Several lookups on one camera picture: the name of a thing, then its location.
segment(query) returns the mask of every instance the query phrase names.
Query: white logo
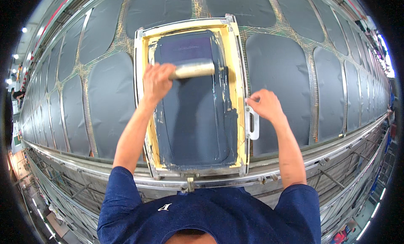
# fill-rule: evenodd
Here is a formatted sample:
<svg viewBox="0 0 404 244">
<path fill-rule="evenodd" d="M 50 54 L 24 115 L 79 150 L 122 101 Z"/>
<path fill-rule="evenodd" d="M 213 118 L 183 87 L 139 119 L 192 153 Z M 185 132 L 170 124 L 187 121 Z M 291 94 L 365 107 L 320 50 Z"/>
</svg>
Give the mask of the white logo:
<svg viewBox="0 0 404 244">
<path fill-rule="evenodd" d="M 162 211 L 162 210 L 168 211 L 168 208 L 169 208 L 170 205 L 172 205 L 172 203 L 171 204 L 165 204 L 163 207 L 161 207 L 157 211 Z"/>
</svg>

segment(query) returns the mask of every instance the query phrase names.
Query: man's right arm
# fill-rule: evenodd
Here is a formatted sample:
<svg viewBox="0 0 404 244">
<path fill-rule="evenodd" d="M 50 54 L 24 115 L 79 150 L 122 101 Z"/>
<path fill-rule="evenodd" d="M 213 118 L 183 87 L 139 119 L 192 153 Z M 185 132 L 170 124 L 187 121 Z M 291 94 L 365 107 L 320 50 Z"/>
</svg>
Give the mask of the man's right arm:
<svg viewBox="0 0 404 244">
<path fill-rule="evenodd" d="M 279 169 L 284 188 L 307 184 L 303 157 L 278 98 L 265 89 L 253 93 L 246 103 L 275 128 L 279 145 Z"/>
</svg>

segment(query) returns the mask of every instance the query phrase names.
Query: navy blue t-shirt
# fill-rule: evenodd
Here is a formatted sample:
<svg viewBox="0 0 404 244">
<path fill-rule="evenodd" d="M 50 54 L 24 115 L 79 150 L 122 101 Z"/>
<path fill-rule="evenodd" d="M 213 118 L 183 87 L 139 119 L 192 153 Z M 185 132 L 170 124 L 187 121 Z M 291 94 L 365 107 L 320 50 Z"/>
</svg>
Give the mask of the navy blue t-shirt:
<svg viewBox="0 0 404 244">
<path fill-rule="evenodd" d="M 132 174 L 109 176 L 97 234 L 106 243 L 164 244 L 181 229 L 199 229 L 226 243 L 321 243 L 318 193 L 292 185 L 272 210 L 242 189 L 196 189 L 143 204 Z"/>
</svg>

